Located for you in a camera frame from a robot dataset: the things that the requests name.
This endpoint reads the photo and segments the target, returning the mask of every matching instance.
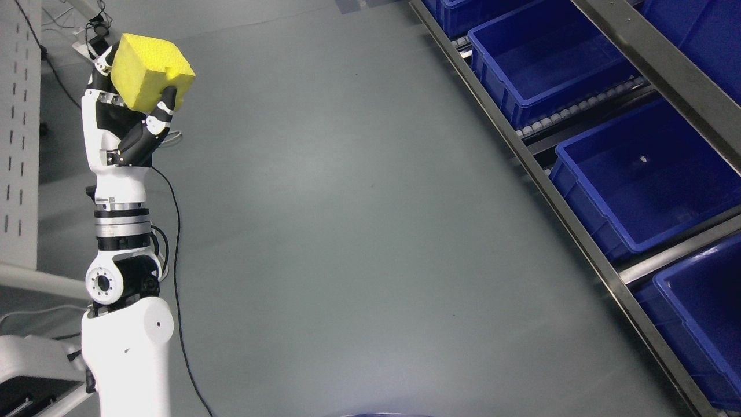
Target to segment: storage bin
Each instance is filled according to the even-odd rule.
[[[514,10],[531,0],[424,0],[435,20],[450,38]]]
[[[468,33],[471,67],[515,129],[637,73],[569,0],[536,0]]]
[[[741,204],[741,177],[664,99],[556,147],[551,179],[609,260]]]
[[[643,14],[741,104],[741,1],[648,0]]]
[[[741,234],[656,274],[636,299],[714,407],[741,411]]]

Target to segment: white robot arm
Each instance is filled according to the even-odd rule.
[[[93,302],[82,318],[82,356],[102,417],[169,417],[173,316],[159,297],[165,267],[151,245],[144,176],[170,130],[176,89],[165,88],[148,115],[130,110],[110,81],[117,47],[98,58],[82,97],[98,240],[85,276]]]

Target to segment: floor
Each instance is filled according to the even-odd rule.
[[[405,1],[107,11],[197,73],[173,121],[185,138],[155,165],[182,208],[185,345],[218,416],[689,415]],[[50,50],[81,94],[90,67]],[[80,278],[95,179],[77,109],[41,82],[39,269]],[[165,183],[147,187],[174,240]],[[76,314],[6,330],[71,332]],[[170,351],[173,414],[204,416],[175,338]],[[96,400],[70,415],[96,416]]]

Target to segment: shelf rack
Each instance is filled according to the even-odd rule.
[[[571,0],[631,61],[652,84],[622,98],[637,99],[652,93],[663,95],[737,172],[741,173],[741,107],[715,85],[682,52],[674,47],[626,0]],[[679,362],[651,320],[636,302],[629,286],[642,282],[662,269],[719,239],[741,231],[741,208],[734,208],[680,235],[651,253],[629,264],[611,264],[587,233],[544,171],[539,152],[553,148],[568,138],[568,128],[560,134],[544,131],[538,141],[523,142],[501,110],[476,78],[459,51],[442,31],[422,0],[410,0],[417,16],[447,56],[463,82],[481,105],[499,135],[528,172],[587,261],[607,287],[619,308],[636,330],[651,354],[696,416],[717,417],[715,410]]]

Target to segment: yellow sponge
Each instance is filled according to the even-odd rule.
[[[178,90],[175,110],[179,110],[195,78],[196,73],[172,42],[131,33],[121,37],[110,72],[110,80],[126,105],[145,113],[154,109],[170,85]]]

